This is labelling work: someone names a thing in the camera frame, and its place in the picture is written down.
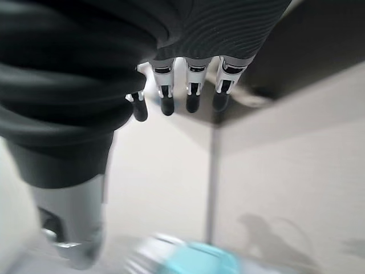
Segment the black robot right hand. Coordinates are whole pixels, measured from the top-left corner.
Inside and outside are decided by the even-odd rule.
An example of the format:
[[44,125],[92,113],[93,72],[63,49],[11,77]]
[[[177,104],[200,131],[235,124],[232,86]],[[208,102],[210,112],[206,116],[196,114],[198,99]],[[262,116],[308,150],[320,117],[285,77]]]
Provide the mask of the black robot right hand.
[[230,93],[289,1],[2,1],[1,136],[30,186],[42,231],[69,264],[91,267],[114,132],[147,119],[148,62],[161,110],[174,111],[173,65],[187,65],[195,112],[220,57],[213,108]]

